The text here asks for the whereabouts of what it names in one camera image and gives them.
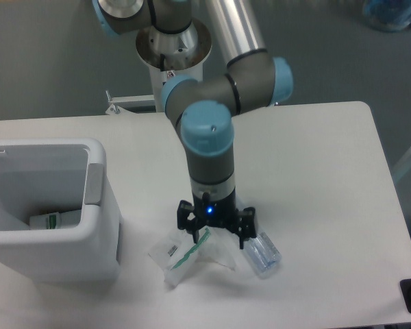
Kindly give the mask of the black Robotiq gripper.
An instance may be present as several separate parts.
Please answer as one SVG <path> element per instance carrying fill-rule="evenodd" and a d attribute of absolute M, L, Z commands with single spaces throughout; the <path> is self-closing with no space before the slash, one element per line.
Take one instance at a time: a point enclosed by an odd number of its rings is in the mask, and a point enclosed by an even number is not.
<path fill-rule="evenodd" d="M 177 208 L 177 228 L 192 235 L 194 243 L 199 242 L 199 231 L 204 226 L 225 228 L 236 233 L 239 248 L 244 249 L 245 241 L 256 237 L 256 209 L 254 207 L 236 209 L 236 189 L 224 199 L 209 201 L 192 194 L 194 206 L 181 200 Z"/>

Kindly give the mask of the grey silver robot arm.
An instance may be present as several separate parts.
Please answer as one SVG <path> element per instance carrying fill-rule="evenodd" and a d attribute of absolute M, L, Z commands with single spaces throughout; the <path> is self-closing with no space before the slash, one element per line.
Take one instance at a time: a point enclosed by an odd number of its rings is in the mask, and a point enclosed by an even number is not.
<path fill-rule="evenodd" d="M 189 1 L 95 1 L 102 27 L 147 36 L 143 60 L 159 70 L 155 104 L 176 131 L 186 153 L 192 201 L 181 201 L 177 227 L 199 238 L 202 228 L 224 228 L 241 243 L 256 237 L 254 208 L 238 209 L 232 118 L 287 100 L 293 76 L 283 58 L 271 56 L 249 1 L 208 1 L 207 11 L 226 63 L 208 81 L 185 74 L 210 52 Z"/>

